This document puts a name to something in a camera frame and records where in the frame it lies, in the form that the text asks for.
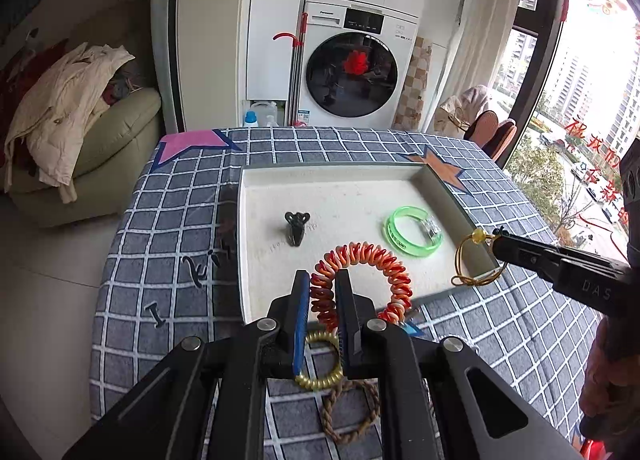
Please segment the person's right hand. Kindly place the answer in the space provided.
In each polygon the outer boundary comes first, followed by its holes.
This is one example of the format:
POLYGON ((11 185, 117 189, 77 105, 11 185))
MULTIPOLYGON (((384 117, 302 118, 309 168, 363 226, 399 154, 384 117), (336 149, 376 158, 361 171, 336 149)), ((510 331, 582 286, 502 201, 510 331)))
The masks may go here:
POLYGON ((600 320, 579 407, 579 429, 590 440, 618 440, 639 423, 639 332, 630 322, 600 320))

